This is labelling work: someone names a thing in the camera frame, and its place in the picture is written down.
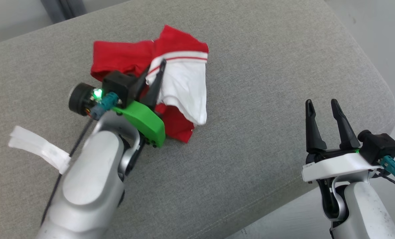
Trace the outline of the grey partition post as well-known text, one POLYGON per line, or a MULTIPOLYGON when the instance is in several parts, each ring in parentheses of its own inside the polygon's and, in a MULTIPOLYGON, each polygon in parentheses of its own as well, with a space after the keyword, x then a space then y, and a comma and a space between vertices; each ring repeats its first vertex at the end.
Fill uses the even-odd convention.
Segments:
POLYGON ((52 23, 87 14, 82 0, 40 0, 52 23))

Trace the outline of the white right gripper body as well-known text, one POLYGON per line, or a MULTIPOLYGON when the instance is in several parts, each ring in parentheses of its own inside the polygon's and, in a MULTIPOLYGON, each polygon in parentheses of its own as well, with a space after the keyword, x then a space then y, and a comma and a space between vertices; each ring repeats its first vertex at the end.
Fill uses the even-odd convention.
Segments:
POLYGON ((378 163, 371 164, 355 150, 328 150, 308 153, 302 169, 302 179, 308 183, 316 180, 380 169, 378 163))

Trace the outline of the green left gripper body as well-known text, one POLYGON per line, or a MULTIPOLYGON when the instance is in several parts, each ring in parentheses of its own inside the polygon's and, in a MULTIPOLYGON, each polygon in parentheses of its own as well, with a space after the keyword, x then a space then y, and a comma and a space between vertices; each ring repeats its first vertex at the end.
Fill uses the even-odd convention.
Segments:
POLYGON ((113 111, 123 115, 152 145, 163 146, 166 139, 164 122, 149 107, 132 101, 126 108, 114 107, 113 111))

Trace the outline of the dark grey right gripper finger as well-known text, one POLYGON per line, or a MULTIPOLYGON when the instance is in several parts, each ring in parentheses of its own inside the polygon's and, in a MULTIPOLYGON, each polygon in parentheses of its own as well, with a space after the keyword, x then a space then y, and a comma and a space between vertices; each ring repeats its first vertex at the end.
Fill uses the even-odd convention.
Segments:
POLYGON ((334 119, 337 121, 338 130, 340 134, 340 149, 341 150, 354 150, 360 147, 360 142, 357 139, 348 119, 340 107, 337 99, 331 100, 331 108, 334 119))
POLYGON ((316 153, 327 149, 326 142, 321 138, 316 124, 316 112, 310 99, 305 102, 305 124, 306 124, 306 151, 316 153))

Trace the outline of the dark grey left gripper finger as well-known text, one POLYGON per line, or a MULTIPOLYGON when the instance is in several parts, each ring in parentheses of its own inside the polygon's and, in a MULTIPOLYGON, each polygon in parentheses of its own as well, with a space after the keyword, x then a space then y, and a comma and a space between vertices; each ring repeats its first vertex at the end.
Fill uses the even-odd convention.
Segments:
POLYGON ((164 70, 166 68, 166 59, 162 59, 159 65, 159 71, 153 83, 149 86, 149 89, 144 97, 141 98, 140 103, 146 105, 148 108, 155 108, 157 100, 159 98, 159 91, 164 76, 164 70))
POLYGON ((131 97, 132 100, 134 101, 139 101, 140 99, 140 95, 146 85, 146 76, 148 74, 149 68, 150 65, 148 65, 138 77, 134 74, 130 74, 130 76, 133 79, 133 88, 132 88, 131 97))

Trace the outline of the grey fabric sofa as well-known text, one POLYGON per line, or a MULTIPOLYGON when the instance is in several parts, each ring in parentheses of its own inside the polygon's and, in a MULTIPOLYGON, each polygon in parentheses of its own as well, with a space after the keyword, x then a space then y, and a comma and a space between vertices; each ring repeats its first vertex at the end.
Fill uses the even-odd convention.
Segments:
POLYGON ((16 125, 69 151, 86 119, 68 95, 93 42, 155 39, 164 25, 209 47, 207 123, 188 144, 146 146, 105 239, 223 239, 311 191, 305 101, 338 148, 335 98, 356 133, 391 133, 386 82, 324 0, 129 0, 0 42, 0 239, 33 239, 57 172, 8 147, 16 125))

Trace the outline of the red jersey with white trim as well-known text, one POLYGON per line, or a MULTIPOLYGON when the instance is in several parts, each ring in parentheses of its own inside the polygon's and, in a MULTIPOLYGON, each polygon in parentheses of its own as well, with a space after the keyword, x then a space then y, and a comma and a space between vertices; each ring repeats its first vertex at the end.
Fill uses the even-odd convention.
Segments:
POLYGON ((102 81, 117 70, 136 77, 146 73, 144 92, 156 79, 162 60, 166 67, 156 111, 162 115, 166 135, 188 143, 193 130, 206 124, 207 43, 169 25, 155 40, 140 42, 96 41, 91 76, 102 81))

